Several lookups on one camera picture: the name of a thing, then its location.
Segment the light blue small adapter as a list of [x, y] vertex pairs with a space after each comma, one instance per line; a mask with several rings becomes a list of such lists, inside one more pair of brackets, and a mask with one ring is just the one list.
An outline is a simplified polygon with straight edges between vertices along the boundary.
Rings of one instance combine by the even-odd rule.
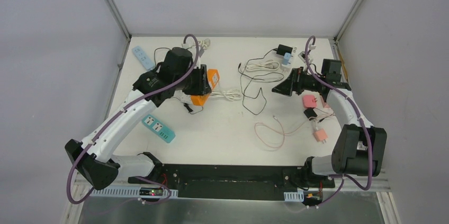
[[290, 59], [291, 59], [291, 53], [286, 52], [283, 56], [282, 66], [284, 66], [284, 67], [289, 66], [291, 64]]

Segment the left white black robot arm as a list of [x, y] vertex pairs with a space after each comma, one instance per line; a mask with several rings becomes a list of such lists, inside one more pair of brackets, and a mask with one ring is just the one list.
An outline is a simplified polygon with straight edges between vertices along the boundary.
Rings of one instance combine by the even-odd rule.
[[207, 67], [200, 63], [203, 48], [193, 34], [195, 53], [184, 47], [170, 49], [162, 62], [141, 74], [126, 99], [103, 123], [81, 141], [70, 139], [65, 151], [72, 163], [66, 195], [72, 204], [84, 202], [90, 194], [111, 185], [117, 178], [135, 177], [149, 184], [161, 179], [161, 169], [149, 153], [115, 156], [113, 153], [125, 137], [176, 93], [208, 95], [211, 93]]

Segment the black multi-port charger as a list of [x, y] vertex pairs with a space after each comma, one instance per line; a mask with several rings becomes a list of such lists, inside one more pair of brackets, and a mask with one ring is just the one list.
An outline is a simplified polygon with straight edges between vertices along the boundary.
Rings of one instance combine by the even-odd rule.
[[282, 44], [278, 45], [276, 54], [284, 57], [286, 53], [289, 53], [292, 56], [297, 56], [300, 53], [300, 50], [297, 47], [289, 47]]

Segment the orange power strip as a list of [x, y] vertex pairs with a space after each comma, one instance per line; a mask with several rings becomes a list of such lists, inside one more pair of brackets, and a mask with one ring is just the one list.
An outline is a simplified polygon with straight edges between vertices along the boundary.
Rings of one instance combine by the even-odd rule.
[[217, 69], [208, 69], [206, 73], [205, 93], [201, 95], [191, 95], [191, 104], [195, 106], [203, 106], [211, 97], [212, 91], [219, 84], [220, 75]]

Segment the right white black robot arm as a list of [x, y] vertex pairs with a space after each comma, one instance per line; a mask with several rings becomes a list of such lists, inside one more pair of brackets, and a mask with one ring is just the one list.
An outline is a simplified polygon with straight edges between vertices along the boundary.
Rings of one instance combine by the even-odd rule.
[[319, 93], [333, 110], [341, 131], [331, 154], [308, 157], [290, 182], [304, 191], [314, 187], [321, 189], [325, 184], [334, 187], [335, 179], [339, 178], [342, 182], [337, 192], [346, 180], [368, 191], [382, 168], [387, 132], [363, 115], [353, 99], [351, 87], [342, 82], [342, 63], [339, 60], [325, 59], [321, 73], [314, 71], [309, 56], [315, 43], [316, 37], [310, 36], [303, 51], [306, 65], [293, 68], [283, 82], [272, 88], [272, 92], [285, 96], [299, 95], [304, 91]]

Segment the pink plug adapter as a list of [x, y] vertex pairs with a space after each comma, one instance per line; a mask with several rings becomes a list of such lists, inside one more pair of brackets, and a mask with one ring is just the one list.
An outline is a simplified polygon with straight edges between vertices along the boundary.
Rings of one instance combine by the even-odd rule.
[[302, 97], [302, 104], [305, 109], [317, 108], [317, 98], [311, 94], [304, 95]]

